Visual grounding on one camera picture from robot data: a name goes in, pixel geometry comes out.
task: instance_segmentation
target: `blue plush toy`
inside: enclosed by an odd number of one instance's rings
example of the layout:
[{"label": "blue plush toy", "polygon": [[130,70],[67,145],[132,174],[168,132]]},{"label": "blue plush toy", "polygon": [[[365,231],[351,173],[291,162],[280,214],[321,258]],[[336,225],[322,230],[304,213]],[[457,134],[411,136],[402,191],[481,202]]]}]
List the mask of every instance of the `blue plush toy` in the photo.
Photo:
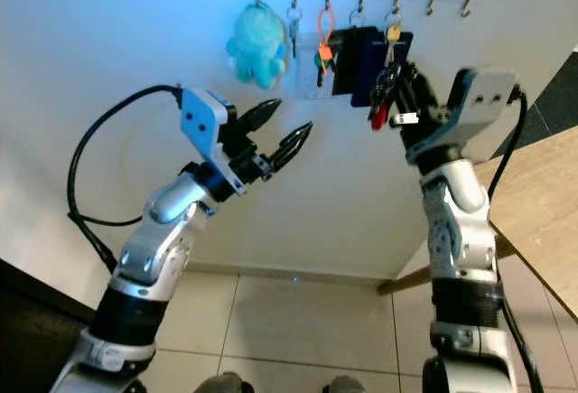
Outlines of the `blue plush toy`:
[{"label": "blue plush toy", "polygon": [[236,58],[237,78],[255,79],[261,89],[270,89],[276,76],[285,71],[284,29],[281,21],[264,5],[251,5],[235,23],[227,52]]}]

